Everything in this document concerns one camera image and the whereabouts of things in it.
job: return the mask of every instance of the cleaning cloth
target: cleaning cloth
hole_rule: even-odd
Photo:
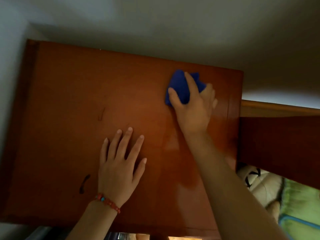
[[[202,92],[206,88],[206,84],[199,80],[199,73],[198,72],[190,73],[190,75],[194,79],[198,87],[198,91]],[[190,91],[187,84],[187,80],[184,76],[184,71],[176,70],[174,72],[173,76],[171,77],[168,88],[173,88],[177,92],[178,97],[182,104],[187,104],[189,102]],[[170,103],[170,100],[169,100],[168,89],[165,94],[165,104],[172,107],[172,104]]]

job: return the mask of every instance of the scratch mark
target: scratch mark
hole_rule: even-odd
[[[80,186],[80,189],[79,189],[79,194],[84,194],[85,193],[85,182],[91,177],[90,174],[88,174],[87,176],[84,177],[84,180],[82,181],[82,184]]]
[[[102,121],[102,119],[103,119],[103,113],[104,113],[105,110],[106,110],[106,107],[103,108],[103,110],[102,110],[102,112],[101,112],[101,115],[98,116],[98,121]]]

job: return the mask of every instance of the person's left hand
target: person's left hand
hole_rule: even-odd
[[[128,128],[120,141],[122,130],[115,134],[109,150],[108,138],[103,142],[100,153],[98,192],[113,201],[119,208],[130,198],[145,170],[147,159],[139,163],[134,172],[134,164],[140,152],[144,136],[141,135],[125,159],[127,146],[133,129]]]

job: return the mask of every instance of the hand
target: hand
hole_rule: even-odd
[[[122,131],[119,129],[110,144],[109,150],[107,149],[108,138],[106,138],[100,153],[98,191],[118,207],[121,207],[132,195],[142,177],[147,162],[146,158],[142,159],[134,172],[134,164],[144,141],[143,135],[138,138],[128,158],[125,159],[132,132],[133,129],[129,127],[120,141]]]
[[[188,72],[184,73],[190,91],[190,101],[182,104],[177,92],[168,89],[169,99],[177,114],[177,119],[185,137],[205,133],[210,121],[212,109],[216,107],[215,90],[208,83],[206,88],[199,93],[198,87]]]

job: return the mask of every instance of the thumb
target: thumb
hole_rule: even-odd
[[[169,93],[170,103],[172,104],[175,110],[183,106],[183,104],[181,103],[178,97],[177,92],[173,88],[168,88],[168,93]]]
[[[134,185],[134,188],[137,187],[143,173],[144,173],[144,170],[146,168],[146,162],[147,162],[147,159],[144,158],[140,161],[136,171],[134,172],[134,175],[133,175],[133,178],[132,178],[132,183]]]

